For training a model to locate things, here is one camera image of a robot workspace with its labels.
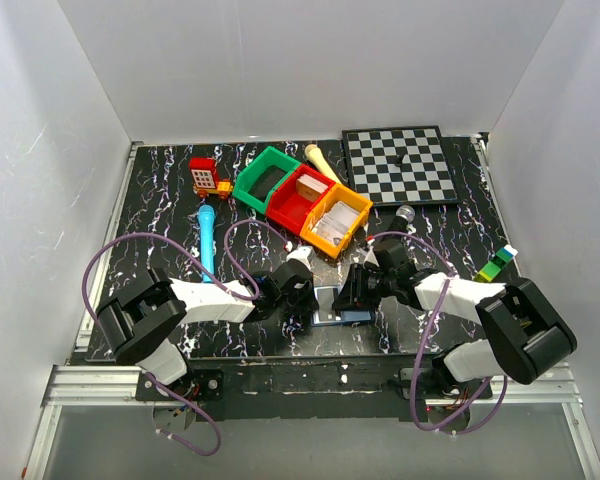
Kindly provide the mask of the navy blue card holder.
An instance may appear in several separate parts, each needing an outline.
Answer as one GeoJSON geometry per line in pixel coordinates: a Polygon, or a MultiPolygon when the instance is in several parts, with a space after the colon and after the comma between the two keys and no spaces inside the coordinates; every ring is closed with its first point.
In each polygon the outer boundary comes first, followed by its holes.
{"type": "Polygon", "coordinates": [[[368,310],[353,310],[353,311],[342,311],[342,312],[335,311],[340,316],[340,320],[337,323],[332,323],[332,324],[327,324],[327,325],[315,325],[313,323],[315,312],[313,313],[313,317],[311,318],[311,325],[313,327],[369,324],[369,323],[372,323],[375,321],[375,314],[368,310]]]}

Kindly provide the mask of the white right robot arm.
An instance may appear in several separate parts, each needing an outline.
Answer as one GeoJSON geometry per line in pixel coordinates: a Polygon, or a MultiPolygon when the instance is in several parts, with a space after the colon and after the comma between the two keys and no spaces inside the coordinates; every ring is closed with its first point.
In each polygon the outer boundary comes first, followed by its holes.
{"type": "Polygon", "coordinates": [[[497,375],[529,385],[576,350],[575,334],[533,281],[484,283],[419,269],[393,231],[372,237],[371,244],[364,262],[350,266],[333,310],[374,311],[393,297],[484,331],[483,339],[455,345],[432,361],[425,377],[439,390],[497,375]]]}

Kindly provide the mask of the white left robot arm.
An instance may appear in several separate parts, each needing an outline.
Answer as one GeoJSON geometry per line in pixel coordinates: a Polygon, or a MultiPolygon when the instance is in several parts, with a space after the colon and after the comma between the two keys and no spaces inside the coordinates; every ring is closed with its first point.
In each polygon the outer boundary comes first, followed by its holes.
{"type": "Polygon", "coordinates": [[[176,327],[253,323],[278,312],[300,318],[318,307],[312,272],[291,259],[273,272],[258,272],[253,282],[222,286],[171,279],[163,269],[151,268],[102,301],[95,313],[118,365],[138,366],[169,386],[188,375],[184,354],[169,340],[176,327]]]}

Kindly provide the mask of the white cards stack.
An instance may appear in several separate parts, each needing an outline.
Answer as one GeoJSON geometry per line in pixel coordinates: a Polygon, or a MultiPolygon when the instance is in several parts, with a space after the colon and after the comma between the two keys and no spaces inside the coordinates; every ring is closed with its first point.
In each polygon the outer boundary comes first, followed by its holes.
{"type": "Polygon", "coordinates": [[[317,221],[312,232],[325,241],[339,246],[358,216],[358,210],[338,201],[317,221]]]}

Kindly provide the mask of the black silver microphone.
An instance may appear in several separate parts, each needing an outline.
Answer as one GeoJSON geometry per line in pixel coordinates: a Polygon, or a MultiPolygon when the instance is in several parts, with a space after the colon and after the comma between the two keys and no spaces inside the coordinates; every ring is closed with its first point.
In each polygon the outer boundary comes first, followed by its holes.
{"type": "Polygon", "coordinates": [[[415,210],[409,205],[401,205],[391,221],[389,227],[384,231],[386,238],[400,239],[403,233],[407,233],[409,225],[414,221],[415,210]]]}

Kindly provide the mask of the red plastic bin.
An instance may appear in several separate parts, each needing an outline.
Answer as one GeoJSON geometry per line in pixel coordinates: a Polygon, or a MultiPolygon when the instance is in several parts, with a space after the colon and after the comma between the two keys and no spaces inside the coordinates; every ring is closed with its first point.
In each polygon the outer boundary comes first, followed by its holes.
{"type": "Polygon", "coordinates": [[[311,210],[326,195],[335,182],[307,165],[299,166],[284,183],[276,189],[266,209],[266,216],[289,232],[299,235],[311,210]],[[309,202],[296,192],[296,180],[308,174],[329,185],[319,199],[309,202]]]}

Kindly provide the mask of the yellow plastic bin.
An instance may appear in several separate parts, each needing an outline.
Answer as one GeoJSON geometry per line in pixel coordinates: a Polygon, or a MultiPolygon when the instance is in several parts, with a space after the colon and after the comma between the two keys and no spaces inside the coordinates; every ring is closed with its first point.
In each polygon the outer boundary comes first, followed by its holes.
{"type": "Polygon", "coordinates": [[[336,259],[367,223],[372,206],[368,198],[335,184],[309,211],[300,237],[336,259]]]}

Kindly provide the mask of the black white chessboard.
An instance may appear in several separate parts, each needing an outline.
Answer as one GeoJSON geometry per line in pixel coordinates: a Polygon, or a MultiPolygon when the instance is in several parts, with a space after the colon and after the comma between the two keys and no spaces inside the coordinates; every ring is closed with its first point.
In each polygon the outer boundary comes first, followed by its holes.
{"type": "Polygon", "coordinates": [[[435,125],[344,130],[342,145],[349,187],[376,207],[459,202],[435,125]]]}

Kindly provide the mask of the green lego brick stack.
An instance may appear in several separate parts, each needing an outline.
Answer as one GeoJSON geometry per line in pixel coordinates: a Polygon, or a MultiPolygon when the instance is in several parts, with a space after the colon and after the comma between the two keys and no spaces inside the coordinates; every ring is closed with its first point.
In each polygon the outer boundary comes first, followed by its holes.
{"type": "Polygon", "coordinates": [[[507,244],[501,247],[493,257],[476,273],[474,281],[491,283],[511,263],[518,254],[518,250],[507,244]]]}

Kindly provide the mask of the blue toy microphone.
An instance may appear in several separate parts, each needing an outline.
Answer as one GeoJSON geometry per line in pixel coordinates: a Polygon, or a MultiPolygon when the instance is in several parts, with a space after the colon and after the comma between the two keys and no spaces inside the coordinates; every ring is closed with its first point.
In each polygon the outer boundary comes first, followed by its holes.
{"type": "Polygon", "coordinates": [[[214,237],[213,229],[215,211],[210,205],[202,205],[197,215],[200,235],[200,262],[208,273],[214,272],[214,237]]]}

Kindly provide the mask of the green plastic bin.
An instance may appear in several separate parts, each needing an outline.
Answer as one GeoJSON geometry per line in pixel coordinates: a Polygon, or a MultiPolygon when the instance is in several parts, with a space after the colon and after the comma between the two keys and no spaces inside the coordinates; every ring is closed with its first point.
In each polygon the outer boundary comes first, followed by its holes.
{"type": "Polygon", "coordinates": [[[261,214],[273,193],[300,166],[300,162],[269,146],[236,177],[233,197],[261,214]]]}

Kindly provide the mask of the cream toy microphone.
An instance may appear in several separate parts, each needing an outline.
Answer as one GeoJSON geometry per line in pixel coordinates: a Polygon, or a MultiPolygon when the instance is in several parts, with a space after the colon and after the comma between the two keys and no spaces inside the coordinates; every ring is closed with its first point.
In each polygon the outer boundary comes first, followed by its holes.
{"type": "Polygon", "coordinates": [[[304,149],[306,159],[325,177],[341,184],[341,180],[336,175],[332,167],[326,161],[322,150],[316,144],[308,144],[304,149]]]}

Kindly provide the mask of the red yellow toy train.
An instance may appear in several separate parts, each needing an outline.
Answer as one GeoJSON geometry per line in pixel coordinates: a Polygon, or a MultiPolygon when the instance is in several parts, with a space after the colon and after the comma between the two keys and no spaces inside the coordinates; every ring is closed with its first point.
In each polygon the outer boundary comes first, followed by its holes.
{"type": "Polygon", "coordinates": [[[189,170],[193,179],[193,190],[200,199],[217,195],[226,200],[233,192],[233,184],[228,178],[218,174],[216,160],[209,157],[192,157],[189,170]]]}

